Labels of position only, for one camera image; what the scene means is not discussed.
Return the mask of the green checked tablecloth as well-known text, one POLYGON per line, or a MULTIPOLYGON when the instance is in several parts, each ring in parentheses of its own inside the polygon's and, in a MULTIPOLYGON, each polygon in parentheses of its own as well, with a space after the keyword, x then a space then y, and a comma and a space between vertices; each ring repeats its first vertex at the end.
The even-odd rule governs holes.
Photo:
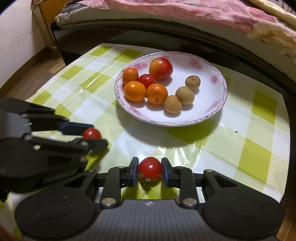
POLYGON ((101 44, 43 85, 28 101, 54 108, 72 121, 90 123, 109 142, 91 159, 99 172, 128 165, 132 157, 166 157, 196 173, 214 169, 280 201, 290 159, 290 125, 283 96, 233 70, 220 67, 227 101, 213 118, 182 128, 153 126, 120 108, 114 82, 122 68, 152 49, 101 44))

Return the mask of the large red-orange tomato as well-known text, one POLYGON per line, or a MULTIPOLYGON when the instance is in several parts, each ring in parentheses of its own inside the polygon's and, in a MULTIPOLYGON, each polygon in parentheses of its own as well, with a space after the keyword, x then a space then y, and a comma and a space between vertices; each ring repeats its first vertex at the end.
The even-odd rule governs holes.
POLYGON ((165 58, 153 59, 149 65, 149 74, 157 80, 165 80, 173 73, 173 66, 165 58))

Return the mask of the pink floral bed sheet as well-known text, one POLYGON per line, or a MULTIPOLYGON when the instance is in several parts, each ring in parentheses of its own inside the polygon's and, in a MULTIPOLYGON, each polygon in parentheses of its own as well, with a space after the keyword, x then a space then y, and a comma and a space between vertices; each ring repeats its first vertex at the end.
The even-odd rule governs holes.
POLYGON ((295 63, 295 25, 248 1, 81 1, 81 4, 227 28, 275 48, 295 63))

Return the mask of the longan front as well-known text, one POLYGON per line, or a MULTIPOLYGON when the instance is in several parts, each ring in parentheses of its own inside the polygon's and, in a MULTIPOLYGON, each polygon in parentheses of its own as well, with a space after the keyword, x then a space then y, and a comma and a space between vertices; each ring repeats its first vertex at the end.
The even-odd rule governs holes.
POLYGON ((176 90, 175 96, 179 99, 182 105, 192 104, 195 100, 195 94, 186 86, 179 87, 176 90))

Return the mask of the cream floral quilt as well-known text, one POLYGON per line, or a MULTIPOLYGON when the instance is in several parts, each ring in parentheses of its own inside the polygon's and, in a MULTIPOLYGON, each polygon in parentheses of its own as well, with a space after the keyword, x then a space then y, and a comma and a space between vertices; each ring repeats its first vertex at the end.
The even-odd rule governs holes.
POLYGON ((295 25, 295 10, 285 1, 248 0, 248 2, 290 25, 295 25))

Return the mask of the mandarin orange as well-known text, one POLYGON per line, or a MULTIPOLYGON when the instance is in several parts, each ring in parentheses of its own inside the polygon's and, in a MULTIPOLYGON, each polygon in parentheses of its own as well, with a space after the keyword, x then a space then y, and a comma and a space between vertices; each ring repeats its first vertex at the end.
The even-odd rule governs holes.
POLYGON ((138 81, 130 81, 123 88, 124 96, 131 102, 141 102, 146 95, 145 86, 138 81))
POLYGON ((163 85, 153 83, 147 88, 146 97, 149 103, 160 105, 163 104, 168 97, 168 91, 163 85))
POLYGON ((123 71, 122 74, 122 83, 126 85, 128 82, 138 80, 138 71, 135 68, 129 67, 123 71))

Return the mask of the dark bed frame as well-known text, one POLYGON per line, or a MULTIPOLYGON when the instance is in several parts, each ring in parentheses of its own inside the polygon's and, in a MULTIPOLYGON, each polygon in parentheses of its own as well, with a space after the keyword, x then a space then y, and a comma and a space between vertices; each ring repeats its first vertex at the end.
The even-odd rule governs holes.
POLYGON ((50 24, 66 64, 101 43, 126 44, 197 55, 252 77, 279 91, 289 112, 295 111, 295 82, 262 57, 221 37, 160 20, 102 20, 59 27, 50 24))

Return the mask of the longan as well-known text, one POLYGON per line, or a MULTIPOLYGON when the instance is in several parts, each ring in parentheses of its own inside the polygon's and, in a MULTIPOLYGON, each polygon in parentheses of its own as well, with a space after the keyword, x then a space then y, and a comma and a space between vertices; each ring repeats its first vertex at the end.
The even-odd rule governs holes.
POLYGON ((165 110, 171 114, 177 114, 182 109, 182 103, 175 95, 170 95, 164 102, 165 110))
POLYGON ((185 85, 186 85, 186 87, 188 87, 191 90, 196 90, 200 87, 201 80, 198 76, 191 75, 186 78, 185 85))
POLYGON ((179 99, 182 105, 192 104, 195 100, 195 94, 186 86, 179 87, 176 90, 175 96, 179 99))

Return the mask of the wooden bedside cabinet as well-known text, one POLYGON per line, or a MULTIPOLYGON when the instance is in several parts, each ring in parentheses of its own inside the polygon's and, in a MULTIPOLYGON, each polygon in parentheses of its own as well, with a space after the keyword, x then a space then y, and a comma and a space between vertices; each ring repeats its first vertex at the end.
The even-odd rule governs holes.
POLYGON ((31 1, 31 10, 47 47, 56 47, 50 24, 55 21, 55 17, 61 13, 66 3, 67 0, 31 1))

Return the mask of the white floral plate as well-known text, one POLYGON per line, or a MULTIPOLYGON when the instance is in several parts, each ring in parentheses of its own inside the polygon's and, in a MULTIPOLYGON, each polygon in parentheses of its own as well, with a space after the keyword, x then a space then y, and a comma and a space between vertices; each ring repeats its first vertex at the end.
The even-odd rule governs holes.
POLYGON ((181 52, 156 52, 139 57, 128 67, 138 68, 140 75, 147 74, 149 64, 155 58, 168 59, 173 66, 170 78, 164 80, 169 95, 185 85, 188 76, 195 75, 201 79, 201 85, 194 90, 195 100, 183 106, 180 113, 170 114, 163 105, 153 105, 144 99, 135 103, 127 100, 123 93, 122 74, 119 73, 114 84, 116 100, 121 108, 134 118, 157 126, 190 126, 210 119, 217 114, 227 99, 227 83, 222 73, 208 61, 192 54, 181 52))

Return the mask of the cherry tomato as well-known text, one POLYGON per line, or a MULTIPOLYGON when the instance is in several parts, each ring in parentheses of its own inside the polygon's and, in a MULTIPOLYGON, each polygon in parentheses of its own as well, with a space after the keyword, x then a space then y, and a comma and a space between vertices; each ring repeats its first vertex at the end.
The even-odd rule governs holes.
POLYGON ((142 83, 147 89, 150 85, 155 83, 156 79, 150 74, 143 74, 138 77, 138 82, 142 83))
POLYGON ((140 180, 151 182, 158 180, 162 175, 162 165, 155 157, 143 159, 138 166, 138 176, 140 180))
POLYGON ((88 128, 83 132, 82 137, 88 139, 101 139, 102 135, 98 129, 88 128))

